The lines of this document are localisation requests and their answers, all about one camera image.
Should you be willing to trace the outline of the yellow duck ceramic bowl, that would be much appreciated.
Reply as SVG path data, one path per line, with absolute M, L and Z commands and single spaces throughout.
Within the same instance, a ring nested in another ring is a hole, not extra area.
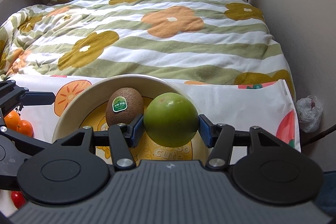
M 144 75 L 115 76 L 76 91 L 74 99 L 60 114 L 52 140 L 70 135 L 73 131 L 90 126 L 94 131 L 106 132 L 112 124 L 130 124 L 137 115 L 144 114 L 153 99 L 163 93 L 176 93 L 190 99 L 187 80 L 162 80 Z M 181 147 L 162 147 L 147 134 L 138 139 L 131 149 L 135 162 L 140 160 L 201 160 L 209 149 L 196 133 Z

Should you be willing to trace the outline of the large orange back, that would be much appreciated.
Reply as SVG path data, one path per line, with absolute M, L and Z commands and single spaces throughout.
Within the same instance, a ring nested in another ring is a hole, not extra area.
M 7 116 L 4 117 L 4 122 L 8 129 L 17 130 L 17 125 L 20 122 L 21 118 L 17 111 L 12 110 Z

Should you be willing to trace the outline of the floral striped quilt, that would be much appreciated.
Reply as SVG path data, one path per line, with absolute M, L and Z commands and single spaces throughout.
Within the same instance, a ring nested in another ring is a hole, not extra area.
M 221 85 L 286 81 L 289 64 L 247 0 L 72 0 L 1 25 L 1 79 L 139 73 Z

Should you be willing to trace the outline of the large orange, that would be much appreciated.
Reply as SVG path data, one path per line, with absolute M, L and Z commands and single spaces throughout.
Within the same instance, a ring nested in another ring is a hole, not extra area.
M 16 131 L 28 137 L 33 137 L 34 130 L 32 124 L 27 120 L 21 120 L 17 124 Z
M 4 117 L 4 122 L 8 129 L 17 130 L 17 125 L 20 122 L 21 118 L 17 111 L 12 110 L 7 116 Z

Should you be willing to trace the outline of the white plastic bag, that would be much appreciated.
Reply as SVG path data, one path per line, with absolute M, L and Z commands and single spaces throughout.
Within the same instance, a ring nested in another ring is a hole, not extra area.
M 301 98 L 296 102 L 296 110 L 299 120 L 299 128 L 304 133 L 316 132 L 320 126 L 323 106 L 314 95 Z

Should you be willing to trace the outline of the large orange front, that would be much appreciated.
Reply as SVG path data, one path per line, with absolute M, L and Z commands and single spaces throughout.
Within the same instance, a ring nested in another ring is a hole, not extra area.
M 27 120 L 21 120 L 17 124 L 16 131 L 28 137 L 33 137 L 34 130 L 32 124 Z

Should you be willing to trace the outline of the red cherry tomato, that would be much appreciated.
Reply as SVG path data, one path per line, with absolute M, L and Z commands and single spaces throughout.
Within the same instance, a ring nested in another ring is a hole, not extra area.
M 10 197 L 17 209 L 20 209 L 23 205 L 26 204 L 26 199 L 21 191 L 11 191 Z

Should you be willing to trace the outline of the white persimmon print cloth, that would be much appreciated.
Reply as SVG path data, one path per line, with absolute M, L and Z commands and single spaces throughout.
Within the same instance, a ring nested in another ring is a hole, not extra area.
M 21 111 L 21 118 L 32 124 L 35 138 L 45 142 L 51 143 L 59 138 L 55 128 L 61 114 L 82 93 L 88 93 L 90 103 L 72 112 L 76 126 L 88 125 L 95 130 L 106 130 L 105 108 L 111 94 L 120 88 L 132 87 L 143 95 L 146 104 L 161 93 L 181 93 L 214 124 L 222 122 L 241 131 L 260 126 L 292 147 L 300 148 L 297 113 L 284 80 L 268 80 L 257 85 L 211 85 L 143 75 L 107 79 L 15 75 L 13 80 L 31 91 L 55 94 L 53 105 L 26 106 Z

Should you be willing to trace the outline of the brown kiwi with sticker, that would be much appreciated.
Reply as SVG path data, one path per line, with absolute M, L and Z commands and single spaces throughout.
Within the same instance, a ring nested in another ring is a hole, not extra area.
M 120 88 L 108 101 L 105 119 L 108 126 L 120 123 L 130 124 L 143 112 L 144 103 L 141 94 L 134 88 Z

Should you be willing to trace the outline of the green apple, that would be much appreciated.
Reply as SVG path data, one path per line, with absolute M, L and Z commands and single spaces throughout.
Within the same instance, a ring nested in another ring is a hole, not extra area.
M 184 96 L 164 93 L 148 105 L 143 123 L 154 143 L 163 147 L 182 147 L 198 131 L 198 111 Z

